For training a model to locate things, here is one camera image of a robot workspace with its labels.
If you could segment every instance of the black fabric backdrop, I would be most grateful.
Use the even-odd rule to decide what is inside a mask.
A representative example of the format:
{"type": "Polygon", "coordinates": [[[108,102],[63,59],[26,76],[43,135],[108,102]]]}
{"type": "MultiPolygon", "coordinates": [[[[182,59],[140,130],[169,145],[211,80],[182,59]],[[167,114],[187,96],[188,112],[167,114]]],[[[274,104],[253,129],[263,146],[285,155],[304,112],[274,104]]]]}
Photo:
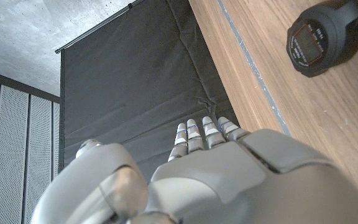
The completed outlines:
{"type": "Polygon", "coordinates": [[[95,138],[123,144],[145,178],[179,123],[236,116],[187,0],[145,0],[62,52],[64,166],[95,138]]]}

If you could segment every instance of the wooden table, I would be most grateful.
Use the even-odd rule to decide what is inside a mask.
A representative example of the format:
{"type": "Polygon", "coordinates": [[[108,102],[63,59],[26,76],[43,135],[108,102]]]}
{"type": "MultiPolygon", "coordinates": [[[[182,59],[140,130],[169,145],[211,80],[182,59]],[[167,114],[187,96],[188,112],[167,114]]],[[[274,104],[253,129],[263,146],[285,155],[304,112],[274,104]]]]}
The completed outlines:
{"type": "Polygon", "coordinates": [[[358,185],[358,52],[323,75],[298,73],[287,29],[320,0],[190,0],[240,125],[290,134],[358,185]]]}

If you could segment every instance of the black stopwatch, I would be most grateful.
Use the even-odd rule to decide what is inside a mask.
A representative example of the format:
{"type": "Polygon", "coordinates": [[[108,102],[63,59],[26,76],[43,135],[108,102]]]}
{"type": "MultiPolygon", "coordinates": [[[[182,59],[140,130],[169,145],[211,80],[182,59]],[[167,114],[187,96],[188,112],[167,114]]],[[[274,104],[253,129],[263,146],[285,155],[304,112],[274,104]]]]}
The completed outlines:
{"type": "Polygon", "coordinates": [[[303,11],[288,30],[287,53],[307,77],[349,60],[357,50],[357,1],[322,2],[303,11]]]}

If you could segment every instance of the gray robotic hand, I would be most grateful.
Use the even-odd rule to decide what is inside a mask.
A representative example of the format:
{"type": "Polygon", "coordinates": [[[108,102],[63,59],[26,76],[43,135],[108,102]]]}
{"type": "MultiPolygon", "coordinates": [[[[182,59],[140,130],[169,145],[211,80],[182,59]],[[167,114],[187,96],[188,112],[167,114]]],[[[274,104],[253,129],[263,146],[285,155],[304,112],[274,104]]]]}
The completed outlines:
{"type": "Polygon", "coordinates": [[[42,195],[32,223],[358,223],[358,189],[313,148],[226,118],[179,124],[147,185],[119,144],[84,142],[42,195]]]}

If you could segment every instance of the perforated metal panel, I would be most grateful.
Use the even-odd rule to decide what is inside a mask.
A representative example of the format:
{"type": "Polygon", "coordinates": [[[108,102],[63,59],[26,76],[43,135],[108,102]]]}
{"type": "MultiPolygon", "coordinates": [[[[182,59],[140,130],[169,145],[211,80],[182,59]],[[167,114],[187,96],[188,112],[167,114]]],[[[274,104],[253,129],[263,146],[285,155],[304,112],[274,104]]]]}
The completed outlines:
{"type": "Polygon", "coordinates": [[[24,223],[30,223],[39,198],[51,180],[52,102],[31,96],[24,223]]]}
{"type": "Polygon", "coordinates": [[[57,176],[59,167],[59,119],[60,105],[53,103],[53,178],[57,176]]]}
{"type": "Polygon", "coordinates": [[[0,223],[20,223],[29,95],[2,86],[0,95],[0,223]]]}

